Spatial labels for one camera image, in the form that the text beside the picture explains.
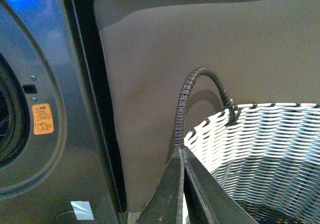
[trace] gray washing machine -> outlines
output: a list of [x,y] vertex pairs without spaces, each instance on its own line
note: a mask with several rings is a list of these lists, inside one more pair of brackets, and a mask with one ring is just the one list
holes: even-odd
[[125,209],[77,24],[72,0],[0,0],[1,224],[116,224]]

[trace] washing machine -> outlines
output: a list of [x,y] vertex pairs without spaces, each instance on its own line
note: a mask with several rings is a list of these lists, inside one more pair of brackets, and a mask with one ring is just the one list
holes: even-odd
[[125,209],[72,1],[0,0],[1,224],[116,224]]

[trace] white wicker basket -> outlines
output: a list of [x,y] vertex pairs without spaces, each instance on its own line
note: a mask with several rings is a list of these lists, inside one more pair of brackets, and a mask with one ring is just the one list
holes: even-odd
[[196,126],[184,144],[260,224],[320,224],[318,104],[229,107]]

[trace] orange warning sticker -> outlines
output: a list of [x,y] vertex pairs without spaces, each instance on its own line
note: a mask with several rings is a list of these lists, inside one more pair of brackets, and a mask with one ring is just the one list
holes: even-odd
[[54,120],[48,103],[35,104],[32,106],[33,133],[36,135],[54,132]]

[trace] basket handle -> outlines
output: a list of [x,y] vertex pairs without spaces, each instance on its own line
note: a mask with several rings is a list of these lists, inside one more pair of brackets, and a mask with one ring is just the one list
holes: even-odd
[[182,90],[180,92],[179,101],[175,113],[175,120],[174,120],[174,144],[176,146],[184,147],[184,130],[185,130],[185,115],[187,113],[187,102],[190,97],[191,91],[193,86],[195,85],[197,78],[201,75],[208,76],[216,85],[219,90],[219,94],[223,103],[224,108],[230,109],[230,121],[228,125],[234,123],[238,117],[235,115],[235,109],[233,103],[230,101],[228,94],[226,92],[225,87],[223,86],[222,82],[219,80],[217,74],[210,68],[207,67],[198,67],[194,69],[187,79],[184,82]]

